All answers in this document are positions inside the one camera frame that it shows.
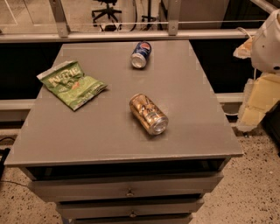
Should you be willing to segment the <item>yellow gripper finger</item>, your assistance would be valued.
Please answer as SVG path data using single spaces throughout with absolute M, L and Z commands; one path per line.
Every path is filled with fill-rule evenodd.
M 262 73 L 256 80 L 248 79 L 243 102 L 238 112 L 236 128 L 249 132 L 280 101 L 280 75 Z
M 252 38 L 248 38 L 243 44 L 238 46 L 233 55 L 239 59 L 247 59 L 251 57 Z

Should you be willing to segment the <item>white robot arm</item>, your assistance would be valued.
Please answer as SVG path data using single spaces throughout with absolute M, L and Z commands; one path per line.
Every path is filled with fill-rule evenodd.
M 255 36 L 234 50 L 236 58 L 251 58 L 254 78 L 248 79 L 243 90 L 236 128 L 249 132 L 280 101 L 280 10 L 274 10 Z

